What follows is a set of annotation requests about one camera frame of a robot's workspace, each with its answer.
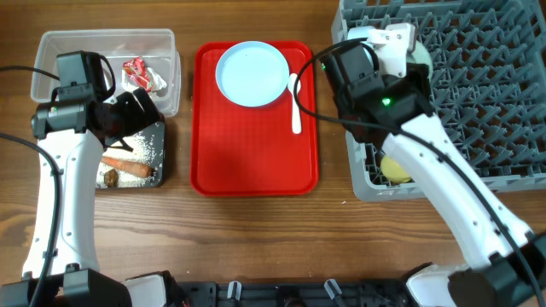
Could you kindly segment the carrot piece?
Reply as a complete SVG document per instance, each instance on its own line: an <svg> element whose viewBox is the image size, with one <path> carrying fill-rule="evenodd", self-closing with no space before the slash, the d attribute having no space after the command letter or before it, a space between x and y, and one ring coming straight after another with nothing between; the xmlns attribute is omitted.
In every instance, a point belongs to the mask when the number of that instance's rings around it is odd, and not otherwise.
<svg viewBox="0 0 546 307"><path fill-rule="evenodd" d="M154 170L150 166L139 162L114 159L106 156L102 157L101 162L116 170L127 172L135 177L147 178L151 177L154 173Z"/></svg>

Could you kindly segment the light blue rice bowl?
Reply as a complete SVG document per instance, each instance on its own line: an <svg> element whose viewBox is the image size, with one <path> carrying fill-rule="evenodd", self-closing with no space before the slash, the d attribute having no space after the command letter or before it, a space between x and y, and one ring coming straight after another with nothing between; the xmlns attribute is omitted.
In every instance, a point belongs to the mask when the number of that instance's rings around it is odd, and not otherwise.
<svg viewBox="0 0 546 307"><path fill-rule="evenodd" d="M376 28L373 26L359 26L351 28L347 33L347 39L359 39L364 43L375 43Z"/></svg>

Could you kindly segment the white tissue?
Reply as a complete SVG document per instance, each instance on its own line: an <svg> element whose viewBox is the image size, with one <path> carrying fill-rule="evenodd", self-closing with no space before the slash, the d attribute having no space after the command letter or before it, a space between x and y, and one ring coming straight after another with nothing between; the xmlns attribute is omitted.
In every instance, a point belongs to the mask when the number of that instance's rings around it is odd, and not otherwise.
<svg viewBox="0 0 546 307"><path fill-rule="evenodd" d="M151 67L147 67L146 72L151 81L151 91L148 95L152 100L159 99L159 93L167 87L167 82ZM130 80L129 75L125 71L122 72L121 86L124 90L130 92L138 89L137 84Z"/></svg>

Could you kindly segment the white plastic spoon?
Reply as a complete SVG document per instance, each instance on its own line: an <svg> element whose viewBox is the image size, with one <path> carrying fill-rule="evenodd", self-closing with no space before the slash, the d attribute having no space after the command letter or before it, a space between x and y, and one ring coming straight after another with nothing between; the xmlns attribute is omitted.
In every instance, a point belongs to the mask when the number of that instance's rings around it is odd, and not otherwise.
<svg viewBox="0 0 546 307"><path fill-rule="evenodd" d="M299 107L295 99L298 97L298 93L301 89L301 84L300 82L296 82L296 78L297 78L296 73L291 73L289 75L287 88L292 96L292 118L291 118L292 132L295 135L298 135L302 132L302 123L301 123Z"/></svg>

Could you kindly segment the brown food scrap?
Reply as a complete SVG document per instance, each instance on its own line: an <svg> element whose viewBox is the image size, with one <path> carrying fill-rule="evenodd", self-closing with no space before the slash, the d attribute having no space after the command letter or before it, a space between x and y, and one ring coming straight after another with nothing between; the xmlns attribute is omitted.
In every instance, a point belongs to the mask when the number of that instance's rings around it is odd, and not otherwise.
<svg viewBox="0 0 546 307"><path fill-rule="evenodd" d="M103 175L103 181L107 188L117 188L119 182L119 175L115 169L107 171Z"/></svg>

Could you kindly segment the yellow plastic cup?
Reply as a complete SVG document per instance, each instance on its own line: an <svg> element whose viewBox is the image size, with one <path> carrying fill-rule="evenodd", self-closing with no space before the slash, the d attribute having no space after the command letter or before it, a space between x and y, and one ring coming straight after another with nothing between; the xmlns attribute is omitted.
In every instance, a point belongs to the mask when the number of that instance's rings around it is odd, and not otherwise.
<svg viewBox="0 0 546 307"><path fill-rule="evenodd" d="M390 181L396 184L407 183L412 180L411 176L404 168L389 156L384 156L380 162L382 174Z"/></svg>

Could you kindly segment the light blue plate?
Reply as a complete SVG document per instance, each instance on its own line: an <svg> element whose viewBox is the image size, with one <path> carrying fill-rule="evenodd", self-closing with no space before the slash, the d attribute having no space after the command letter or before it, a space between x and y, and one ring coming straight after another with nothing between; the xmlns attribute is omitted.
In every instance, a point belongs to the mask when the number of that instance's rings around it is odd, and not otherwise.
<svg viewBox="0 0 546 307"><path fill-rule="evenodd" d="M240 107L263 107L287 89L289 65L279 49L261 41L229 47L215 69L216 84L225 98Z"/></svg>

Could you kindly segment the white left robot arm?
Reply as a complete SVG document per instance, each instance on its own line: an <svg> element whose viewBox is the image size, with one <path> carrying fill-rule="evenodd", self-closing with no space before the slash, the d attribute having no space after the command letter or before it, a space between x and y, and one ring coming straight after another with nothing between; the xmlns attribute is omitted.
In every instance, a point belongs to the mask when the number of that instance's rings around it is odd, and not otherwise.
<svg viewBox="0 0 546 307"><path fill-rule="evenodd" d="M145 90L114 104L81 86L39 105L32 121L40 154L33 242L19 282L1 287L3 306L168 306L167 272L125 282L101 274L95 249L96 175L104 149L161 120Z"/></svg>

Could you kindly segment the red snack wrapper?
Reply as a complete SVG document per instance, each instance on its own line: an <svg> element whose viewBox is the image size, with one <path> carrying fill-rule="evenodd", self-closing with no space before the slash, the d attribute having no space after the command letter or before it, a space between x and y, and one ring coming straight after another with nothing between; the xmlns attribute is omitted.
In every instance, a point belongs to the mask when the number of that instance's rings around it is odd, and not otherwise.
<svg viewBox="0 0 546 307"><path fill-rule="evenodd" d="M129 91L137 88L143 88L147 92L152 91L153 81L141 56L123 63L121 84L125 90Z"/></svg>

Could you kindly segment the mint green bowl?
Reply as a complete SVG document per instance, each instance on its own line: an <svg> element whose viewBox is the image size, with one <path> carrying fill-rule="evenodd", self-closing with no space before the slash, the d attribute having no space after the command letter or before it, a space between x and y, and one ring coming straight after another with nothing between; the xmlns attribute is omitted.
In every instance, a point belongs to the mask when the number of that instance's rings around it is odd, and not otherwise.
<svg viewBox="0 0 546 307"><path fill-rule="evenodd" d="M424 64L428 67L427 78L429 81L432 80L433 76L433 61L430 53L427 51L425 46L419 42L415 42L415 49L412 53L408 53L406 61L411 64Z"/></svg>

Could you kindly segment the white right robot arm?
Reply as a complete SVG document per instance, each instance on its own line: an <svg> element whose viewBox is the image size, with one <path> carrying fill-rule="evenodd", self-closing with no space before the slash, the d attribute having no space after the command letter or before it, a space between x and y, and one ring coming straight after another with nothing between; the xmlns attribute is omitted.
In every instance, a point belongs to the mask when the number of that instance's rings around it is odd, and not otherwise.
<svg viewBox="0 0 546 307"><path fill-rule="evenodd" d="M485 185L448 137L429 101L425 64L380 72L363 40L320 57L340 122L372 142L420 187L448 225L464 264L428 264L406 281L420 306L517 306L544 302L545 237L535 234Z"/></svg>

